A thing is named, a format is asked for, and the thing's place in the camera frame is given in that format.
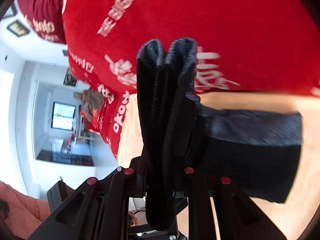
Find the brown plush toy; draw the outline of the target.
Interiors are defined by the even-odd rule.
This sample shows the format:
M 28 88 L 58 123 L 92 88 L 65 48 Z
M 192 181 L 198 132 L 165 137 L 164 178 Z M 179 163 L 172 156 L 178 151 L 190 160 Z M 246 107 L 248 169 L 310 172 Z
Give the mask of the brown plush toy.
M 82 102 L 81 110 L 86 119 L 92 122 L 95 111 L 100 111 L 104 103 L 104 96 L 92 89 L 85 89 L 82 93 L 74 92 L 73 96 Z

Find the red sofa cover white characters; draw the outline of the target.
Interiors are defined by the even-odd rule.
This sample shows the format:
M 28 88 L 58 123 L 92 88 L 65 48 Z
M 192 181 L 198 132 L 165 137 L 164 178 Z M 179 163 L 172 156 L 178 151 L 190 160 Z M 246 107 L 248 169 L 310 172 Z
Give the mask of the red sofa cover white characters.
M 195 91 L 319 96 L 319 28 L 301 0 L 17 0 L 40 38 L 65 44 L 72 74 L 114 95 L 99 132 L 118 153 L 136 56 L 158 39 L 197 42 Z

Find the black pants blue patterned trim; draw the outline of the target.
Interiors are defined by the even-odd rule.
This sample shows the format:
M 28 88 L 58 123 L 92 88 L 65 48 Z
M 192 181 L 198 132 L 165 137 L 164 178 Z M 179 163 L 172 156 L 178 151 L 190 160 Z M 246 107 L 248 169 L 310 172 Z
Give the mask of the black pants blue patterned trim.
M 182 38 L 168 50 L 150 40 L 137 55 L 146 218 L 156 230 L 174 222 L 172 172 L 178 167 L 228 177 L 250 197 L 284 203 L 299 164 L 301 114 L 202 105 L 195 93 L 196 53 L 196 41 Z

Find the window with blinds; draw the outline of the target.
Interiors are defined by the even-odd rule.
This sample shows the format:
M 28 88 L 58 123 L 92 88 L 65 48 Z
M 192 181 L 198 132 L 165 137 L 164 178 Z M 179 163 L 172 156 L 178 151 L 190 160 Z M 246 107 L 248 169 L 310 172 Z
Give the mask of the window with blinds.
M 52 111 L 51 128 L 65 131 L 73 130 L 73 120 L 76 107 L 65 103 L 54 102 Z

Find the peach towel cushion cover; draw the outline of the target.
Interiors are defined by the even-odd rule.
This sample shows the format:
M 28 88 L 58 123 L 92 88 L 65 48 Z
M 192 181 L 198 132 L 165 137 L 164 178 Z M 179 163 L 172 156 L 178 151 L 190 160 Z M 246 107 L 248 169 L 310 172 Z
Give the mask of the peach towel cushion cover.
M 130 96 L 118 164 L 154 230 L 189 239 L 319 239 L 319 100 L 211 92 Z

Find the framed wall picture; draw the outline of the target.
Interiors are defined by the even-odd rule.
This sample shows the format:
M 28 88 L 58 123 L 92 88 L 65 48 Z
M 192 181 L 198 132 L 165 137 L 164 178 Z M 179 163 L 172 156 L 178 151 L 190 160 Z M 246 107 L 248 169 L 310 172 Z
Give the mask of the framed wall picture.
M 28 35 L 30 30 L 19 20 L 15 20 L 7 26 L 7 30 L 16 35 L 22 37 Z

